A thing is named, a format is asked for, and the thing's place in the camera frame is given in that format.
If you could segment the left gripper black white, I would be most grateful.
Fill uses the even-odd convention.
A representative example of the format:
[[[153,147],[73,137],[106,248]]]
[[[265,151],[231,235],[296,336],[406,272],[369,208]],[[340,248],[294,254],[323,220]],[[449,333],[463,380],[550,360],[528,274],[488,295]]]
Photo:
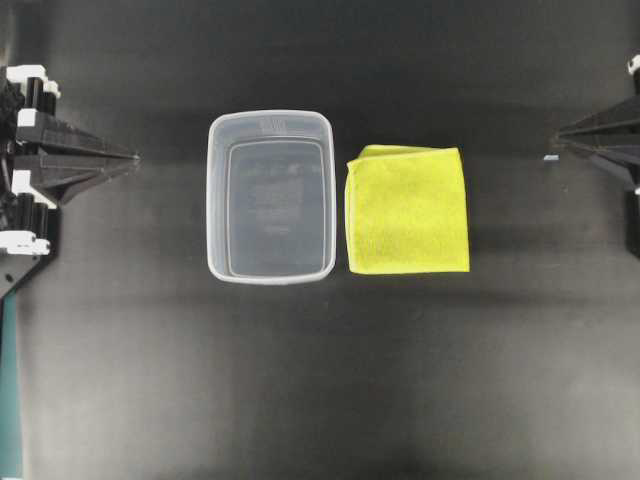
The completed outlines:
[[[135,151],[52,116],[59,98],[44,66],[1,67],[1,251],[8,255],[48,255],[51,210],[140,164]],[[40,146],[94,156],[41,154]]]

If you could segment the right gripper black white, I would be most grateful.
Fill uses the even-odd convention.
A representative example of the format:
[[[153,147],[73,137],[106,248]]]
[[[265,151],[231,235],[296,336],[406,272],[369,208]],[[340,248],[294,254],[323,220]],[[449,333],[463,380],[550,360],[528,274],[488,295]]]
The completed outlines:
[[[627,248],[639,248],[639,56],[627,64],[635,96],[562,127],[553,138],[561,150],[589,159],[618,178],[626,195]]]

